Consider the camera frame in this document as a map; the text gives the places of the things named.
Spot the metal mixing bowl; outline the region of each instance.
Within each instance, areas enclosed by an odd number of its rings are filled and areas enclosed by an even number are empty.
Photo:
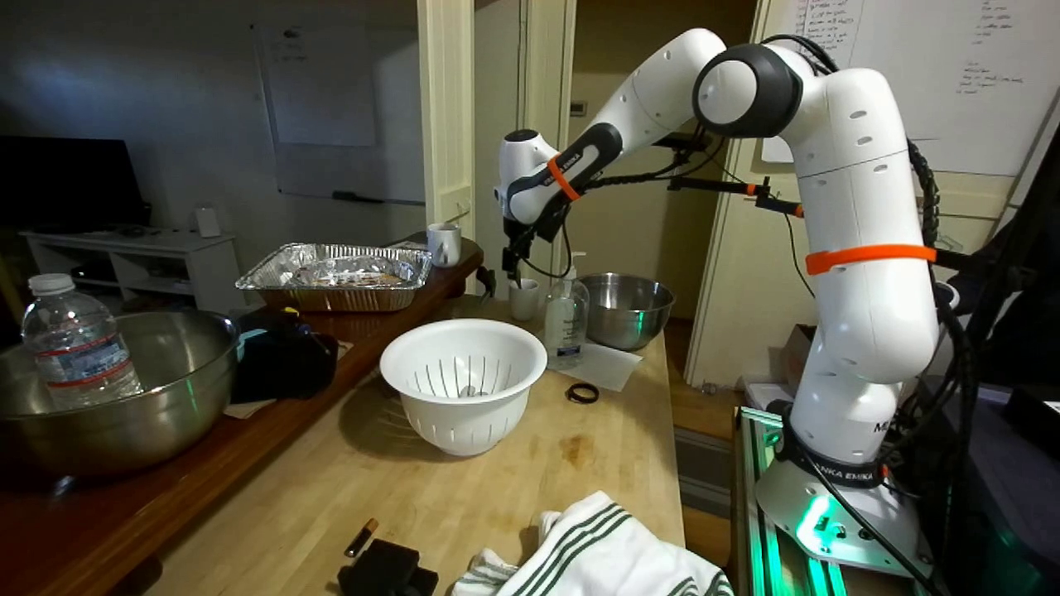
[[[647,349],[668,321],[672,292],[662,281],[601,273],[580,277],[589,292],[586,335],[618,352]]]
[[[139,384],[124,400],[50,410],[24,349],[0,353],[3,460],[57,477],[130,473],[195,445],[225,410],[230,335],[197,313],[118,315]]]

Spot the plastic bottle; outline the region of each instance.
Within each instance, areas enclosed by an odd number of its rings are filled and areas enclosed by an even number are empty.
[[[63,273],[30,277],[24,349],[33,358],[53,410],[139,393],[139,378],[112,313],[77,292]]]
[[[564,281],[556,284],[556,292],[545,297],[545,308],[542,308],[542,349],[550,352],[550,367],[575,366],[586,343],[586,308],[589,308],[589,292],[575,277],[575,264],[571,264],[571,273],[564,274]]]

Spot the cabinet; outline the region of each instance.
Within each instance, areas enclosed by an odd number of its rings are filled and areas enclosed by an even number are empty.
[[[189,304],[197,313],[240,313],[235,292],[237,260],[229,236],[183,231],[25,231],[38,273],[70,273],[80,288],[124,304]]]

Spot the water bottle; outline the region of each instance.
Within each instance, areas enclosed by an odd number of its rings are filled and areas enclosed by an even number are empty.
[[[30,277],[24,349],[53,410],[141,393],[112,313],[63,273]]]

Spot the orange stripe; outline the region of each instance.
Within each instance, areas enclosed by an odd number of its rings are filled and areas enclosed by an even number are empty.
[[[815,253],[815,255],[806,260],[806,273],[807,274],[820,274],[820,273],[838,268],[838,264],[879,261],[879,260],[933,261],[933,250],[928,250],[928,244],[854,244],[854,250],[841,250],[841,253]]]
[[[558,186],[558,193],[566,197],[566,202],[583,199],[583,197],[571,186],[571,178],[564,175],[564,168],[558,168],[556,160],[550,160],[550,175],[552,175],[552,183]]]

